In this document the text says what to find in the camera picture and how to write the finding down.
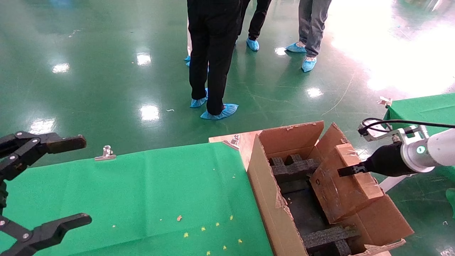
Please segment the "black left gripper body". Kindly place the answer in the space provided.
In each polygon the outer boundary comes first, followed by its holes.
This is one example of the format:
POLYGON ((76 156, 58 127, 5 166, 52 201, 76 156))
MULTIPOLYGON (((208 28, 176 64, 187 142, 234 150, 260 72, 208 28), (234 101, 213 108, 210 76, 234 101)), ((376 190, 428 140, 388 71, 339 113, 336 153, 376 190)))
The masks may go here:
POLYGON ((3 209, 7 206, 7 184, 4 181, 0 182, 0 212, 3 212, 3 209))

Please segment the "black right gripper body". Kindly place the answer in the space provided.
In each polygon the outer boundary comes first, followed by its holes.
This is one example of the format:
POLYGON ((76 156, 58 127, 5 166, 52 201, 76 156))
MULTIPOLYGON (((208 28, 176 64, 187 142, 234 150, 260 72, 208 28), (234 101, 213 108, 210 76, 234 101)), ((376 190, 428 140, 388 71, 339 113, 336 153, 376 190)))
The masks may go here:
POLYGON ((404 162, 401 156, 402 142, 379 147, 365 162, 367 172, 388 177, 416 174, 404 162))

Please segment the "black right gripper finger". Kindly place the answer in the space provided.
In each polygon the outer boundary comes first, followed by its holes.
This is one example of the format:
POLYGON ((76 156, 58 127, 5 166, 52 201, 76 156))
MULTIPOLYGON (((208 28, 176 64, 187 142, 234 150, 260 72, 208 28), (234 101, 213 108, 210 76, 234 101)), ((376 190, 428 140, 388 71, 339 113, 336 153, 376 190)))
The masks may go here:
POLYGON ((347 177, 359 173, 367 173, 367 169, 364 164, 356 164, 338 169, 339 177, 347 177))

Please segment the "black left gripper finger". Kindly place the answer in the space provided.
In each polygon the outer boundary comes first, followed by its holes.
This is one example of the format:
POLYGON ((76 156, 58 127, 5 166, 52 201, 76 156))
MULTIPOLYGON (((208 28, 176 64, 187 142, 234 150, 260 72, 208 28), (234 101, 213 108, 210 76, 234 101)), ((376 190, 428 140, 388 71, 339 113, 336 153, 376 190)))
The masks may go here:
POLYGON ((82 135, 62 138, 57 133, 16 132, 0 139, 0 179, 12 181, 46 154, 59 154, 86 147, 82 135))
POLYGON ((79 213, 28 230, 4 216, 0 220, 1 232, 16 239, 9 249, 1 253, 2 256, 32 256, 38 251, 60 244, 68 231, 92 222, 88 214, 79 213))

